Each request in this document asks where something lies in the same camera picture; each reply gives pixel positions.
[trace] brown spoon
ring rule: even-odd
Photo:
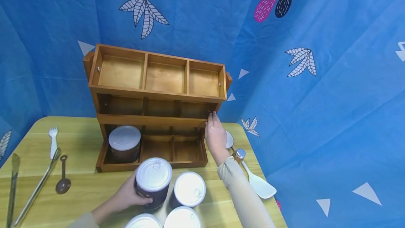
[[[56,193],[58,193],[59,195],[66,193],[69,190],[70,185],[72,184],[68,178],[65,178],[66,159],[67,159],[66,155],[60,157],[60,160],[62,161],[62,178],[56,184]]]

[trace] dark blue oval pattern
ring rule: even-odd
[[[282,18],[290,9],[293,0],[279,0],[276,5],[276,17]]]

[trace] blue backdrop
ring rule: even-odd
[[[405,226],[405,0],[0,0],[0,166],[43,116],[95,116],[96,43],[226,64],[289,227]]]

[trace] wooden shelf organizer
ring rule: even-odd
[[[83,64],[104,138],[98,172],[135,170],[152,157],[173,168],[207,164],[205,121],[232,82],[224,65],[101,44]],[[112,157],[108,136],[121,125],[141,131],[134,163],[117,164]]]

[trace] beige sleeve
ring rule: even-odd
[[[218,167],[218,175],[229,190],[243,228],[275,228],[261,199],[233,157]]]
[[[94,222],[93,215],[87,213],[71,223],[67,228],[98,228],[98,225]]]

